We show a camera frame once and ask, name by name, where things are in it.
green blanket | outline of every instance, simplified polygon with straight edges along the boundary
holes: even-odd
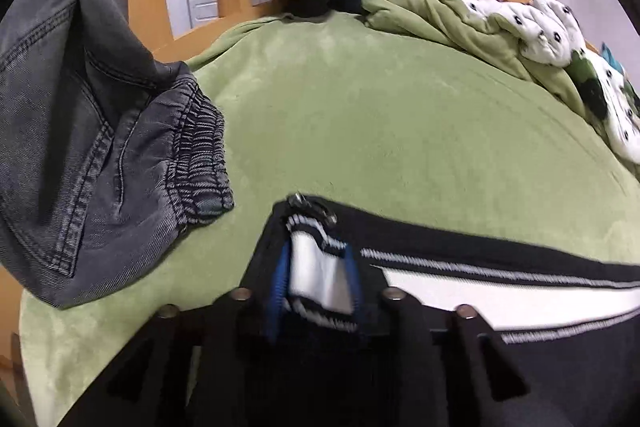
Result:
[[[60,311],[24,296],[40,427],[62,418],[159,306],[203,306],[235,286],[272,203],[295,190],[590,259],[640,259],[640,185],[534,82],[338,13],[238,26],[191,64],[225,115],[236,208],[107,298]]]

jeans pant leg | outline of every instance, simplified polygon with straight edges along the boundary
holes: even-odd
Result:
[[[0,261],[68,307],[143,276],[233,207],[223,117],[127,0],[15,0],[0,23]]]

